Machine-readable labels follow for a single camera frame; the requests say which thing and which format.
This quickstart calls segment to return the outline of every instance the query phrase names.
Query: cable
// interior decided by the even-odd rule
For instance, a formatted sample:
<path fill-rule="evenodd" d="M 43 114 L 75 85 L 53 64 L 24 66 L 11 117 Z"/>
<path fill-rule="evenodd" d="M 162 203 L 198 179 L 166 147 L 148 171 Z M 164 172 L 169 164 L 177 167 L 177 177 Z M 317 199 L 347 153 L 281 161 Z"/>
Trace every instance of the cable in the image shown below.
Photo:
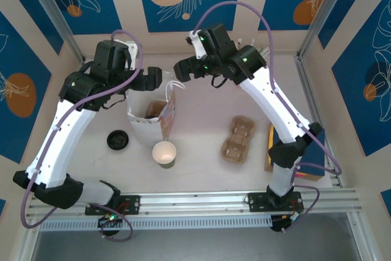
<path fill-rule="evenodd" d="M 330 172 L 331 174 L 334 174 L 334 175 L 340 175 L 337 171 L 335 171 L 333 169 L 329 169 L 329 168 L 326 168 L 324 166 L 317 165 L 315 163 L 299 162 L 296 166 L 298 167 L 298 169 L 300 169 L 301 166 L 310 166 L 310 167 L 314 167 L 314 168 L 317 168 L 317 169 L 321 169 L 322 171 Z"/>
<path fill-rule="evenodd" d="M 307 185 L 294 185 L 295 187 L 297 188 L 305 188 L 305 189 L 314 189 L 316 191 L 316 198 L 315 200 L 312 202 L 312 204 L 310 205 L 310 207 L 308 207 L 306 209 L 305 212 L 303 212 L 302 214 L 300 214 L 300 216 L 297 218 L 297 220 L 293 221 L 292 225 L 290 227 L 288 227 L 287 229 L 284 230 L 284 233 L 287 232 L 288 230 L 290 230 L 293 226 L 296 225 L 296 223 L 298 223 L 300 221 L 300 219 L 302 219 L 303 217 L 305 217 L 309 211 L 312 210 L 312 208 L 315 206 L 315 204 L 318 202 L 319 200 L 319 197 L 320 197 L 320 191 L 317 187 L 315 186 L 307 186 Z"/>
<path fill-rule="evenodd" d="M 174 88 L 174 86 L 177 86 L 177 87 L 179 87 L 181 89 L 185 89 L 186 88 L 186 86 L 183 83 L 179 82 L 179 81 L 176 81 L 176 80 L 169 81 L 166 84 L 166 102 L 167 103 L 169 102 L 169 95 L 168 95 L 168 88 L 169 88 L 169 86 L 170 86 L 171 90 Z"/>
<path fill-rule="evenodd" d="M 93 65 L 93 61 L 88 61 L 86 64 L 83 64 L 81 66 L 79 72 L 85 73 L 92 65 Z"/>
<path fill-rule="evenodd" d="M 95 207 L 98 207 L 98 208 L 101 208 L 101 209 L 104 209 L 104 210 L 107 210 L 108 212 L 111 212 L 115 215 L 117 215 L 119 218 L 121 218 L 122 220 L 124 220 L 128 225 L 129 225 L 129 228 L 130 228 L 130 234 L 129 236 L 127 236 L 126 238 L 109 238 L 107 236 L 104 235 L 104 232 L 103 232 L 103 229 L 104 227 L 106 226 L 108 222 L 104 223 L 101 228 L 100 228 L 100 234 L 102 236 L 102 238 L 104 238 L 105 240 L 107 241 L 114 241 L 116 243 L 121 243 L 121 242 L 124 242 L 124 241 L 128 241 L 132 238 L 133 236 L 133 226 L 131 225 L 130 221 L 128 221 L 125 217 L 125 215 L 122 215 L 121 213 L 119 213 L 118 211 L 115 211 L 114 209 L 111 209 L 109 207 L 106 207 L 106 206 L 103 206 L 103 205 L 100 205 L 100 204 L 91 204 L 92 206 L 95 206 Z"/>
<path fill-rule="evenodd" d="M 33 228 L 41 225 L 41 223 L 43 223 L 46 219 L 48 219 L 48 217 L 50 215 L 52 215 L 53 212 L 57 209 L 57 207 L 54 207 L 52 210 L 49 211 L 49 213 L 47 215 L 45 215 L 40 221 L 38 221 L 35 224 L 28 224 L 27 223 L 27 220 L 26 220 L 26 206 L 27 206 L 27 202 L 28 202 L 29 195 L 30 195 L 30 192 L 31 192 L 31 188 L 32 188 L 33 184 L 35 183 L 35 180 L 37 179 L 37 176 L 38 176 L 40 168 L 42 167 L 43 159 L 45 159 L 45 156 L 48 153 L 49 147 L 50 147 L 51 143 L 53 142 L 53 139 L 54 139 L 56 133 L 58 132 L 58 130 L 60 130 L 61 125 L 63 124 L 65 119 L 67 119 L 67 117 L 72 113 L 72 111 L 74 111 L 79 106 L 83 105 L 84 103 L 86 103 L 88 101 L 91 101 L 91 100 L 94 100 L 96 98 L 100 98 L 100 97 L 103 97 L 103 96 L 106 96 L 106 95 L 109 95 L 109 94 L 112 94 L 114 92 L 122 90 L 124 87 L 129 85 L 136 78 L 136 76 L 139 74 L 139 72 L 140 72 L 140 70 L 142 68 L 142 63 L 144 61 L 144 53 L 142 51 L 141 44 L 138 41 L 138 39 L 136 38 L 136 36 L 134 36 L 132 33 L 128 32 L 128 31 L 125 31 L 125 30 L 116 30 L 116 31 L 114 31 L 111 34 L 111 40 L 114 40 L 114 37 L 117 34 L 125 34 L 125 35 L 129 36 L 130 38 L 133 39 L 133 41 L 136 43 L 137 47 L 139 48 L 140 60 L 139 60 L 138 65 L 137 65 L 137 69 L 134 71 L 134 73 L 131 75 L 131 77 L 129 79 L 127 79 L 125 82 L 123 82 L 123 83 L 119 84 L 118 86 L 115 86 L 115 87 L 113 87 L 113 88 L 111 88 L 109 90 L 103 91 L 103 92 L 98 93 L 98 94 L 94 94 L 92 96 L 89 96 L 87 98 L 84 98 L 84 99 L 80 100 L 79 102 L 74 104 L 70 109 L 68 109 L 68 111 L 60 118 L 60 120 L 56 124 L 56 128 L 51 132 L 51 134 L 50 134 L 50 136 L 49 136 L 49 138 L 48 138 L 48 140 L 47 140 L 47 142 L 46 142 L 46 144 L 45 144 L 45 146 L 44 146 L 44 148 L 42 150 L 42 154 L 41 154 L 40 158 L 38 159 L 37 165 L 35 167 L 35 172 L 32 175 L 32 177 L 30 179 L 30 182 L 29 182 L 29 184 L 28 184 L 28 186 L 26 188 L 26 192 L 24 193 L 24 196 L 23 196 L 21 209 L 20 209 L 20 219 L 21 219 L 22 225 L 25 228 L 27 228 L 27 229 L 33 229 Z M 111 210 L 109 210 L 109 208 L 107 208 L 105 206 L 102 206 L 102 209 L 105 209 L 105 210 L 108 210 L 108 211 L 111 212 Z"/>
<path fill-rule="evenodd" d="M 102 108 L 103 109 L 110 109 L 110 108 L 112 108 L 114 105 L 116 105 L 116 104 L 118 104 L 118 103 L 121 103 L 121 102 L 124 102 L 125 100 L 126 100 L 126 94 L 124 93 L 124 94 L 122 94 L 123 95 L 123 98 L 121 99 L 121 100 L 118 100 L 117 102 L 114 102 L 112 105 L 110 105 L 110 106 L 105 106 L 105 105 L 103 105 L 102 106 Z"/>
<path fill-rule="evenodd" d="M 214 79 L 216 79 L 217 77 L 218 77 L 218 75 L 213 75 L 213 77 L 212 77 L 212 82 L 211 82 L 212 87 L 214 87 L 214 88 L 216 88 L 216 89 L 221 88 L 221 87 L 225 84 L 225 82 L 228 80 L 227 78 L 225 78 L 225 79 L 222 80 L 222 82 L 221 82 L 220 84 L 218 84 L 217 86 L 215 86 L 215 85 L 214 85 Z"/>

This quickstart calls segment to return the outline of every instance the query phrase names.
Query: white table surface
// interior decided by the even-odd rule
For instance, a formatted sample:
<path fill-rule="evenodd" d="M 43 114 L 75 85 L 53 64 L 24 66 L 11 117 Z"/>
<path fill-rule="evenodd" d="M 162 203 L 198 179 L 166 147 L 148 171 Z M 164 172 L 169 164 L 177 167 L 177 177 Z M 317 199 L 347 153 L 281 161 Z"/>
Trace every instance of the white table surface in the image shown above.
<path fill-rule="evenodd" d="M 310 113 L 292 56 L 276 56 L 276 81 L 297 109 Z M 177 89 L 177 109 L 170 142 L 177 148 L 174 167 L 163 169 L 152 158 L 152 149 L 138 143 L 126 114 L 126 102 L 101 110 L 84 132 L 68 172 L 75 179 L 105 180 L 124 193 L 241 191 L 265 189 L 271 173 L 264 171 L 269 120 L 241 88 L 227 82 L 210 86 L 211 77 L 186 83 Z M 256 122 L 247 160 L 240 165 L 224 161 L 222 143 L 232 118 L 249 117 Z M 129 145 L 120 151 L 106 143 L 113 130 L 124 130 Z M 330 188 L 326 174 L 317 182 L 296 183 Z"/>

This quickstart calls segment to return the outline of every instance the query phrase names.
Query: white cable tie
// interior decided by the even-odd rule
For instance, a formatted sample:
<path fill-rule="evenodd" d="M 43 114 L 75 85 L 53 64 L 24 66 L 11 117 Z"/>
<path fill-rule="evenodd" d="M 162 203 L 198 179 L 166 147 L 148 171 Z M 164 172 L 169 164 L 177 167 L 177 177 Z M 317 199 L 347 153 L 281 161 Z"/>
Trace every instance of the white cable tie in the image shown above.
<path fill-rule="evenodd" d="M 51 126 L 51 129 L 52 129 L 53 131 L 58 131 L 58 130 L 60 130 L 60 128 L 59 128 L 57 125 L 52 125 L 52 126 Z"/>
<path fill-rule="evenodd" d="M 295 213 L 293 213 L 293 215 L 290 217 L 290 219 L 292 219 L 292 221 L 295 221 L 297 217 L 299 217 L 299 213 L 295 212 Z"/>
<path fill-rule="evenodd" d="M 191 37 L 195 37 L 195 38 L 196 38 L 196 37 L 198 37 L 198 32 L 199 32 L 199 31 L 201 31 L 201 30 L 197 30 L 197 32 L 195 32 L 195 33 L 193 33 L 194 31 L 190 31 L 190 32 L 189 32 L 189 33 L 190 33 L 189 35 L 190 35 Z"/>
<path fill-rule="evenodd" d="M 183 83 L 179 82 L 179 81 L 175 81 L 175 80 L 169 81 L 166 84 L 166 102 L 167 103 L 169 102 L 168 91 L 167 91 L 168 90 L 168 86 L 170 86 L 171 91 L 174 88 L 174 86 L 177 86 L 177 87 L 179 87 L 181 89 L 185 89 L 186 88 L 186 86 Z"/>

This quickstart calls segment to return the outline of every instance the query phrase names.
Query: metal frame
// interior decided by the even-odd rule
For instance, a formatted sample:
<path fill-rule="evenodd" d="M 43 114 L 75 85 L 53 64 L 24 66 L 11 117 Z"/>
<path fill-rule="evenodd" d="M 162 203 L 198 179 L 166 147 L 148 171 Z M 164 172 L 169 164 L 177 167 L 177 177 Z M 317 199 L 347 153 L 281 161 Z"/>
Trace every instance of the metal frame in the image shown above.
<path fill-rule="evenodd" d="M 83 54 L 54 0 L 39 1 L 61 37 L 82 63 L 84 60 Z M 319 122 L 321 122 L 321 117 L 316 105 L 316 97 L 313 95 L 312 87 L 306 74 L 305 64 L 302 61 L 311 44 L 316 40 L 320 29 L 327 20 L 336 1 L 323 1 L 295 59 L 312 117 Z M 326 147 L 332 151 L 327 141 L 326 144 Z M 320 189 L 320 200 L 311 213 L 347 213 L 362 260 L 382 260 L 377 245 L 369 231 L 358 195 L 354 188 L 343 188 L 345 182 L 341 176 L 331 176 L 331 180 L 333 188 Z M 315 192 L 303 189 L 300 191 L 304 206 L 308 207 L 315 198 Z M 256 191 L 139 194 L 142 196 L 140 215 L 132 216 L 130 220 L 135 223 L 136 229 L 159 229 L 162 226 L 167 228 L 167 223 L 170 227 L 176 229 L 181 227 L 189 228 L 189 226 L 191 228 L 200 228 L 200 223 L 205 225 L 204 222 L 191 222 L 200 220 L 211 221 L 207 224 L 209 228 L 223 226 L 239 227 L 244 225 L 247 227 L 268 226 L 269 216 L 278 213 L 251 213 L 248 204 L 246 204 L 246 195 L 249 192 Z M 27 212 L 27 218 L 31 222 L 35 222 L 35 218 L 40 219 L 49 209 L 49 206 L 32 198 Z M 48 222 L 41 226 L 41 229 L 42 231 L 96 230 L 96 227 L 91 225 L 97 219 L 96 216 L 85 216 L 84 209 L 85 206 L 76 205 L 68 210 L 57 210 Z M 12 260 L 31 259 L 39 229 L 25 230 L 21 234 L 17 252 L 15 252 Z"/>
<path fill-rule="evenodd" d="M 308 207 L 316 197 L 312 189 L 297 189 L 301 192 L 304 207 Z M 318 203 L 311 213 L 344 213 L 361 211 L 354 188 L 323 188 Z M 247 194 L 266 191 L 232 191 L 206 193 L 146 193 L 141 196 L 137 217 L 198 217 L 198 216 L 240 216 L 240 215 L 283 215 L 288 211 L 252 213 L 247 204 Z M 41 218 L 50 209 L 33 198 L 26 217 Z M 51 219 L 97 219 L 84 215 L 85 205 L 74 205 L 69 209 L 58 209 Z"/>
<path fill-rule="evenodd" d="M 298 56 L 299 59 L 302 60 L 302 58 L 305 56 L 307 51 L 310 49 L 312 43 L 316 38 L 318 38 L 318 34 L 320 33 L 320 30 L 322 29 L 324 23 L 326 22 L 327 18 L 329 17 L 331 10 L 333 9 L 335 3 L 337 0 L 323 0 L 320 8 L 318 9 L 318 12 L 316 13 L 309 29 L 308 33 L 305 36 L 305 39 L 300 46 Z"/>
<path fill-rule="evenodd" d="M 49 19 L 53 23 L 54 27 L 60 34 L 62 40 L 69 46 L 71 52 L 80 62 L 84 63 L 84 56 L 82 51 L 79 48 L 79 45 L 76 43 L 75 38 L 73 37 L 72 31 L 69 28 L 68 23 L 66 22 L 64 16 L 62 15 L 59 7 L 57 6 L 54 0 L 38 0 Z"/>

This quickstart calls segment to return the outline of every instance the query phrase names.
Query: black bracket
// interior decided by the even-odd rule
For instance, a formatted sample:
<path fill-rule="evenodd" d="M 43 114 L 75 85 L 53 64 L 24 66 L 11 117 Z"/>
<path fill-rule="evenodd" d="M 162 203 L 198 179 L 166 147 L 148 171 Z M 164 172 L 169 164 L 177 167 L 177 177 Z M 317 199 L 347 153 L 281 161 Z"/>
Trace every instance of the black bracket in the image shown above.
<path fill-rule="evenodd" d="M 322 132 L 319 123 L 314 122 L 310 125 L 310 132 L 316 137 Z M 311 144 L 312 138 L 305 134 L 303 137 L 297 137 L 296 142 L 284 144 L 281 140 L 273 145 L 269 150 L 269 156 L 272 162 L 282 168 L 291 169 L 294 162 L 303 156 L 306 148 Z"/>
<path fill-rule="evenodd" d="M 249 193 L 248 204 L 250 212 L 293 212 L 299 214 L 303 211 L 300 192 L 291 192 L 287 200 L 282 202 L 278 207 L 274 207 L 269 199 L 267 192 L 265 193 Z"/>
<path fill-rule="evenodd" d="M 140 196 L 119 196 L 116 198 L 117 204 L 116 207 L 110 207 L 113 210 L 118 211 L 122 215 L 138 215 L 140 210 Z M 91 205 L 86 207 L 84 212 L 85 215 L 93 216 L 102 216 L 108 213 L 107 210 L 100 209 Z"/>
<path fill-rule="evenodd" d="M 73 72 L 66 77 L 59 93 L 60 99 L 75 104 L 83 98 L 120 85 L 134 74 L 134 71 L 125 68 L 126 62 L 128 62 L 128 65 L 131 63 L 127 45 L 110 40 L 99 42 L 94 60 L 81 71 Z M 153 91 L 161 83 L 162 70 L 160 68 L 149 67 L 146 75 L 142 69 L 136 78 L 125 88 L 116 93 L 89 101 L 81 105 L 78 111 L 82 109 L 99 111 L 114 94 L 124 95 L 128 89 L 135 91 Z"/>
<path fill-rule="evenodd" d="M 16 171 L 12 180 L 23 189 L 26 189 L 30 182 L 26 171 Z M 40 185 L 34 183 L 31 191 L 34 193 L 34 196 L 43 203 L 61 209 L 68 209 L 80 198 L 83 191 L 83 184 L 74 180 L 67 174 L 67 177 L 61 186 L 46 188 L 46 185 L 43 183 Z"/>
<path fill-rule="evenodd" d="M 194 79 L 222 75 L 239 85 L 245 79 L 253 79 L 254 73 L 266 66 L 266 61 L 253 46 L 237 50 L 223 24 L 204 29 L 198 35 L 206 55 L 199 59 L 192 56 L 175 64 L 175 75 L 181 82 L 190 81 L 193 73 Z"/>

